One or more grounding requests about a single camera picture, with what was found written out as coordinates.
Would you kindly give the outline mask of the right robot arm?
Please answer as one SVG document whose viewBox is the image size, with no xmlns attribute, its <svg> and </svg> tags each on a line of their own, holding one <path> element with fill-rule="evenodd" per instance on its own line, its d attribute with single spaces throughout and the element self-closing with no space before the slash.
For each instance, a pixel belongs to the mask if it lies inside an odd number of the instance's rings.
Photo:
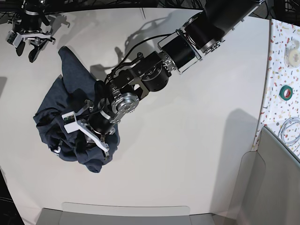
<svg viewBox="0 0 300 225">
<path fill-rule="evenodd" d="M 20 15 L 20 21 L 15 21 L 16 38 L 14 45 L 18 56 L 21 56 L 28 40 L 33 49 L 29 53 L 29 61 L 33 63 L 47 42 L 55 43 L 50 31 L 44 32 L 41 25 L 49 26 L 50 22 L 44 14 L 44 0 L 26 0 Z"/>
</svg>

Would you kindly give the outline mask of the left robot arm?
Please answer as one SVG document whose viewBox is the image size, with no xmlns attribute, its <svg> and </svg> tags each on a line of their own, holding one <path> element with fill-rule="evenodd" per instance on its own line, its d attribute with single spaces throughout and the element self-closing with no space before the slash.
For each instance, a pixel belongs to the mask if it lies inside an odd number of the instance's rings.
<svg viewBox="0 0 300 225">
<path fill-rule="evenodd" d="M 150 92 L 162 90 L 171 72 L 187 70 L 223 42 L 226 34 L 261 5 L 260 0 L 209 0 L 204 9 L 192 16 L 174 33 L 160 35 L 158 51 L 134 60 L 122 60 L 106 76 L 97 81 L 99 97 L 96 110 L 78 115 L 80 130 L 109 157 L 106 139 L 114 126 L 132 112 Z"/>
</svg>

